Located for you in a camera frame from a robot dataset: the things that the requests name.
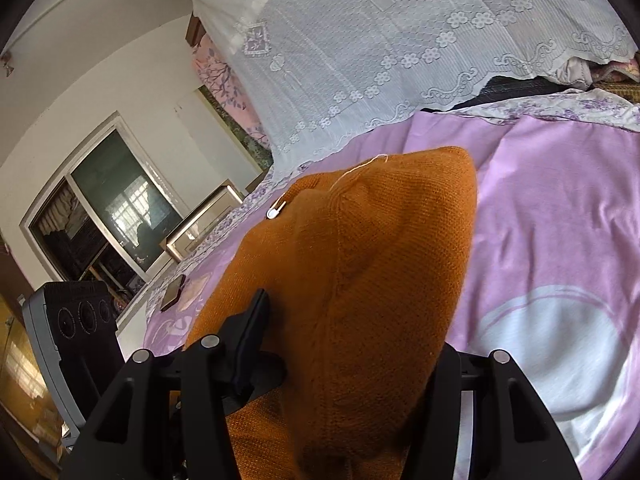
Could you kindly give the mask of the pink bed sheet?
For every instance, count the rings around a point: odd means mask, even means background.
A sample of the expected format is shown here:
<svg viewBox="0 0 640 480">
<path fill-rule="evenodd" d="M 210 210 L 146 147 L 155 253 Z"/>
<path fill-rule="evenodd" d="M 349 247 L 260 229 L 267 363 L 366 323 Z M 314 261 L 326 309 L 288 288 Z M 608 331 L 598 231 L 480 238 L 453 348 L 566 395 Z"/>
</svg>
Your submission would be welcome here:
<svg viewBox="0 0 640 480">
<path fill-rule="evenodd" d="M 464 148 L 477 174 L 471 259 L 448 342 L 509 352 L 584 478 L 636 474 L 638 134 L 421 113 L 358 136 L 310 171 L 442 146 Z"/>
</svg>

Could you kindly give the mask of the green patterned fabric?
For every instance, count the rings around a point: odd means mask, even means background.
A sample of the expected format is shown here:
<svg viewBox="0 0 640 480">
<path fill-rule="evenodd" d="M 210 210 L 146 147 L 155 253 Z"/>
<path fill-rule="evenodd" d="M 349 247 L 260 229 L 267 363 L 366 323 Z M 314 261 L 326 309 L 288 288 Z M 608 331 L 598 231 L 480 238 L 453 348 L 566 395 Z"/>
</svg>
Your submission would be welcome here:
<svg viewBox="0 0 640 480">
<path fill-rule="evenodd" d="M 254 159 L 254 162 L 259 166 L 261 170 L 268 170 L 272 164 L 271 152 L 268 148 L 265 148 L 257 140 L 252 138 L 247 131 L 240 126 L 231 115 L 224 110 L 224 108 L 215 100 L 212 92 L 210 92 L 205 86 L 198 88 L 201 95 L 204 96 L 206 102 L 213 107 L 213 110 L 220 117 L 222 122 L 229 128 L 231 133 L 236 137 L 242 147 L 246 149 L 250 157 Z"/>
</svg>

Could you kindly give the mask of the black mesh fabric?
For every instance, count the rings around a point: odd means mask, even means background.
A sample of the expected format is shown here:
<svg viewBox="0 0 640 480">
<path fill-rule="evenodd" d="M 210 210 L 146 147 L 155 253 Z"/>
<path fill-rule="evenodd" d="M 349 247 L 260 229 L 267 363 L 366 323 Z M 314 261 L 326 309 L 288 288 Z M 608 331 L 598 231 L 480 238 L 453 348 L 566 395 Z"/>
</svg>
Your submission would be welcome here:
<svg viewBox="0 0 640 480">
<path fill-rule="evenodd" d="M 463 107 L 525 98 L 526 96 L 544 96 L 569 88 L 570 86 L 566 84 L 558 84 L 541 76 L 533 79 L 495 76 L 479 86 L 474 82 L 464 82 L 462 88 L 454 92 L 454 100 L 448 101 L 448 107 L 436 107 L 435 104 L 431 104 L 430 106 L 422 106 L 420 111 L 435 113 L 444 110 L 458 110 Z"/>
</svg>

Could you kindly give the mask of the white lace cover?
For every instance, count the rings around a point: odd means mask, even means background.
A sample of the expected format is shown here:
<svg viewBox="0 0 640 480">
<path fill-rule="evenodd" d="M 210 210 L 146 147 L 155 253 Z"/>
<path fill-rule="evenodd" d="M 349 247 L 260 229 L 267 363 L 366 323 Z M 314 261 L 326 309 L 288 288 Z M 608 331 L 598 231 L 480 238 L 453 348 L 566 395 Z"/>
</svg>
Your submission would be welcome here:
<svg viewBox="0 0 640 480">
<path fill-rule="evenodd" d="M 628 60 L 608 0 L 192 0 L 287 174 L 418 110 L 450 110 L 495 76 L 571 58 Z"/>
</svg>

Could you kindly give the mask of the wooden picture frame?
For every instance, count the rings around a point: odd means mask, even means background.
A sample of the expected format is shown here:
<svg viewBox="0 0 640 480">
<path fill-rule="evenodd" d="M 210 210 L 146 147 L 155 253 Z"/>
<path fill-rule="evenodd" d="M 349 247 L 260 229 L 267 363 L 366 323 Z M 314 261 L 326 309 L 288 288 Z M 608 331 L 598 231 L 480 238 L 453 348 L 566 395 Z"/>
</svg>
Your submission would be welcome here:
<svg viewBox="0 0 640 480">
<path fill-rule="evenodd" d="M 243 195 L 231 181 L 222 182 L 167 235 L 160 247 L 175 262 L 186 260 L 242 201 Z"/>
</svg>

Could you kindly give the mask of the woven straw mat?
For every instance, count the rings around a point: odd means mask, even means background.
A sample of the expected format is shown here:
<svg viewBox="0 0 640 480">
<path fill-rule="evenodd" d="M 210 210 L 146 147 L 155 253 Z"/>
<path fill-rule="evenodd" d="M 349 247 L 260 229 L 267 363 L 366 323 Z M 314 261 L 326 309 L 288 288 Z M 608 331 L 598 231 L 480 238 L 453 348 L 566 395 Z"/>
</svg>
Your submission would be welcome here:
<svg viewBox="0 0 640 480">
<path fill-rule="evenodd" d="M 640 103 L 640 84 L 638 82 L 632 80 L 598 81 L 594 86 L 597 89 L 616 94 L 616 96 L 620 96 L 631 103 Z"/>
</svg>

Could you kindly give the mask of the brown smartphone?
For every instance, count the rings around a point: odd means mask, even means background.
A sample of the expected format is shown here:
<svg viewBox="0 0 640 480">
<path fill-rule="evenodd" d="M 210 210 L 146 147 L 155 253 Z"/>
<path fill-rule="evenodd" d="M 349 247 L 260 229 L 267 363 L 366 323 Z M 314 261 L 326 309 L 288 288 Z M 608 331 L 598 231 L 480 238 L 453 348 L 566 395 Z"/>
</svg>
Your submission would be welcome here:
<svg viewBox="0 0 640 480">
<path fill-rule="evenodd" d="M 170 309 L 180 299 L 184 283 L 186 282 L 186 276 L 184 274 L 178 275 L 167 286 L 162 302 L 160 303 L 160 312 L 165 312 Z"/>
</svg>

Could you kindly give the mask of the orange knit cardigan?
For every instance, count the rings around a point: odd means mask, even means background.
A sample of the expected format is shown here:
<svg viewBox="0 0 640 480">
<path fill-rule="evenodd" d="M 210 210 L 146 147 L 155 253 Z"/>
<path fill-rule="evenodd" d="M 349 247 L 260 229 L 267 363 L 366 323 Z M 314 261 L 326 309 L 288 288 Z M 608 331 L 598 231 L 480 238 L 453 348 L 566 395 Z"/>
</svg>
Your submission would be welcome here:
<svg viewBox="0 0 640 480">
<path fill-rule="evenodd" d="M 462 148 L 384 155 L 298 179 L 249 230 L 189 341 L 255 292 L 283 385 L 228 419 L 245 479 L 396 479 L 471 250 L 476 173 Z"/>
</svg>

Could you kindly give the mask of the pink floral pillow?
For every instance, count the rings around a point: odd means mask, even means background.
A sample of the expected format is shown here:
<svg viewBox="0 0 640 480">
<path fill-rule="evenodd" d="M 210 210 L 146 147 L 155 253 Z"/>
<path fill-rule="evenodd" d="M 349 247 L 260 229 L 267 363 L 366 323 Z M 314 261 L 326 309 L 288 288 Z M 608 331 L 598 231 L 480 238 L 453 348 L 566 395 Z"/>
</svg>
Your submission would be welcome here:
<svg viewBox="0 0 640 480">
<path fill-rule="evenodd" d="M 192 64 L 198 78 L 221 108 L 254 141 L 269 150 L 267 135 L 246 91 L 207 34 L 193 48 Z"/>
</svg>

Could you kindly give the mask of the window with dark glass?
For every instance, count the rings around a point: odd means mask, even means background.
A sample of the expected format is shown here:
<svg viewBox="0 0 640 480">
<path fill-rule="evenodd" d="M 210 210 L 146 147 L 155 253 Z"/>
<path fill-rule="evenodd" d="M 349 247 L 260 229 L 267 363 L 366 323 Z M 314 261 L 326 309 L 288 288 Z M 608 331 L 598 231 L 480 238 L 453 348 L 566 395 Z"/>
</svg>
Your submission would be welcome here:
<svg viewBox="0 0 640 480">
<path fill-rule="evenodd" d="M 102 281 L 130 300 L 169 262 L 160 244 L 187 212 L 113 113 L 66 157 L 20 229 L 52 278 Z"/>
</svg>

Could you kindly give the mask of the floral white bedding edge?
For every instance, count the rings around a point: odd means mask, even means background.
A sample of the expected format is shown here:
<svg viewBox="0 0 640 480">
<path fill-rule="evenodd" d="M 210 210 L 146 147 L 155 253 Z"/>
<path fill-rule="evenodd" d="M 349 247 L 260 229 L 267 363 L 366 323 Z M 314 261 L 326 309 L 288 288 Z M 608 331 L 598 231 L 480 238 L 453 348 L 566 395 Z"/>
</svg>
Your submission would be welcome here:
<svg viewBox="0 0 640 480">
<path fill-rule="evenodd" d="M 314 162 L 305 162 L 287 176 L 279 179 L 269 170 L 256 191 L 230 214 L 224 217 L 196 245 L 194 252 L 180 262 L 176 270 L 157 278 L 149 284 L 149 298 L 144 304 L 146 316 L 160 310 L 160 300 L 165 295 L 169 282 L 179 274 L 190 275 L 205 261 L 209 254 L 226 238 L 238 230 L 238 226 L 263 206 L 270 205 L 280 193 L 295 180 L 313 172 L 333 171 L 355 165 L 357 162 L 383 153 L 408 153 L 410 136 L 449 117 L 480 118 L 491 124 L 508 124 L 530 116 L 541 120 L 574 120 L 616 128 L 639 130 L 639 107 L 621 96 L 601 89 L 590 91 L 566 90 L 546 96 L 523 96 L 495 103 L 478 104 L 450 110 L 450 112 L 417 112 L 404 122 L 386 125 L 360 134 L 345 144 L 344 148 Z"/>
</svg>

